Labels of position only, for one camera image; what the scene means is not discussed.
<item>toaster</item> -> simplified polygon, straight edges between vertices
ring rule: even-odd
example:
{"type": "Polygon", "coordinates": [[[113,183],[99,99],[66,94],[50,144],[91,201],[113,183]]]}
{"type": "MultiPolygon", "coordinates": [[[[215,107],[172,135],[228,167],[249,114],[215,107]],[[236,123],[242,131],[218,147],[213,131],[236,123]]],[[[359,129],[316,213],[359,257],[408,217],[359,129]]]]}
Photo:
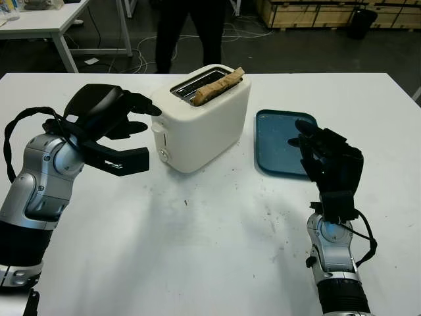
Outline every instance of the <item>toaster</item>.
{"type": "Polygon", "coordinates": [[[162,161],[180,172],[193,172],[239,139],[251,87],[246,75],[206,103],[193,104],[199,88],[233,71],[208,65],[152,94],[153,104],[162,111],[152,118],[151,127],[162,161]]]}

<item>bottle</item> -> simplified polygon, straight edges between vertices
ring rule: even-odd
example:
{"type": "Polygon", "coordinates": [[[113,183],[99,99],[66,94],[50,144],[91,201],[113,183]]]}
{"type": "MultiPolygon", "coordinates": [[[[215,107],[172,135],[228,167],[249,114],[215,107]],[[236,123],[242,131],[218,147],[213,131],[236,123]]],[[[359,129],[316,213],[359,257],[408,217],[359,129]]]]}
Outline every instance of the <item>bottle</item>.
{"type": "Polygon", "coordinates": [[[8,21],[18,20],[20,18],[16,0],[0,0],[0,9],[8,21]]]}

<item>concrete floor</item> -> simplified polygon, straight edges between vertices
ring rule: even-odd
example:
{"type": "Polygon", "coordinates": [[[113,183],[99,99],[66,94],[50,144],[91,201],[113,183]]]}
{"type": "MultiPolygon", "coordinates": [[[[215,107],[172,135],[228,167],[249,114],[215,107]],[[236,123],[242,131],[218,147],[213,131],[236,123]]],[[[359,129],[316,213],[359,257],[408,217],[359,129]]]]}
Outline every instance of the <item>concrete floor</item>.
{"type": "MultiPolygon", "coordinates": [[[[138,1],[134,17],[128,20],[133,48],[141,40],[156,36],[159,20],[159,12],[150,7],[148,0],[138,1]]],[[[420,32],[372,30],[363,40],[348,38],[344,30],[271,32],[257,18],[251,0],[243,2],[244,17],[233,17],[232,8],[227,7],[222,46],[222,62],[226,65],[242,66],[246,72],[386,72],[411,96],[421,86],[420,32]]],[[[101,47],[122,46],[114,1],[91,0],[89,6],[101,33],[101,47]]],[[[96,47],[98,35],[88,13],[82,13],[80,18],[85,24],[72,27],[67,33],[69,47],[96,47]]],[[[196,35],[190,19],[182,34],[196,35]]],[[[155,39],[144,41],[140,51],[148,62],[153,62],[155,39]]],[[[112,56],[98,57],[97,64],[86,66],[84,61],[89,58],[75,58],[80,72],[108,72],[113,62],[112,56]]],[[[201,66],[201,59],[200,40],[183,38],[171,71],[190,72],[201,66]]],[[[110,71],[125,72],[137,65],[139,59],[135,52],[133,58],[117,57],[110,71]]],[[[152,63],[139,72],[154,71],[152,63]]],[[[7,72],[65,72],[65,69],[52,43],[42,39],[10,40],[0,41],[0,77],[7,72]]]]}

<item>person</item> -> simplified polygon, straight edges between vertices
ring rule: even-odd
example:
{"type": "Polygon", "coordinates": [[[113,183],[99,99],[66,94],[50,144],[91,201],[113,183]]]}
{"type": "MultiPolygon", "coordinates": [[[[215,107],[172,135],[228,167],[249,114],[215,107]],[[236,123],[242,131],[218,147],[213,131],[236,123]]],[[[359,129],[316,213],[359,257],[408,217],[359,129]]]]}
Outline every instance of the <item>person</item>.
{"type": "Polygon", "coordinates": [[[155,50],[157,73],[170,72],[172,53],[188,14],[202,42],[203,64],[220,64],[225,5],[226,0],[163,0],[155,50]]]}

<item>toaster button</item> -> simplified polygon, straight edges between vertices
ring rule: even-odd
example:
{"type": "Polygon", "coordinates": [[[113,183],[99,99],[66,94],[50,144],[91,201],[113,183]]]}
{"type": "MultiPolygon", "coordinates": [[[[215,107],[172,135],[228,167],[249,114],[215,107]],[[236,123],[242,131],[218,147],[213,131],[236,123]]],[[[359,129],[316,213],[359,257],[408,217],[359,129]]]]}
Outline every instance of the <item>toaster button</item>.
{"type": "Polygon", "coordinates": [[[168,154],[165,150],[163,149],[158,150],[158,154],[159,154],[159,158],[161,158],[163,162],[166,163],[168,161],[168,154]]]}

